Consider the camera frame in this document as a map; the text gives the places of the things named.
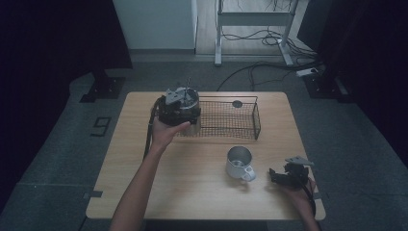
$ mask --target metal wire basket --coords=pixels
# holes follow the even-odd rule
[[[193,137],[257,140],[261,132],[257,100],[257,96],[200,97],[201,129]]]

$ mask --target metal stand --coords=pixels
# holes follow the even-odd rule
[[[221,29],[223,26],[285,26],[285,33],[278,40],[279,49],[286,65],[293,65],[287,41],[297,3],[298,0],[294,0],[291,11],[287,13],[224,13],[222,11],[222,0],[218,0],[215,65],[221,66]]]

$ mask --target forearm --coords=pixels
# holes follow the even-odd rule
[[[117,205],[111,230],[140,230],[156,170],[165,149],[152,144],[124,195]]]
[[[313,216],[313,211],[310,206],[310,204],[303,200],[299,202],[295,202],[294,207],[296,210],[299,212],[299,215],[302,219],[303,222],[303,227],[305,231],[319,231],[319,225],[318,222],[315,220],[315,217]]]

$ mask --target white cup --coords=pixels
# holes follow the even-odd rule
[[[246,147],[235,146],[228,151],[226,170],[228,175],[244,181],[253,181],[256,174],[252,166],[252,155]]]

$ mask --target dark curtain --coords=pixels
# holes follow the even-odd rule
[[[132,65],[112,0],[2,1],[0,34],[3,209],[63,111],[69,83]]]
[[[299,38],[335,66],[352,99],[408,166],[408,2],[311,0]],[[347,28],[345,43],[341,43]],[[333,55],[339,52],[338,59]]]

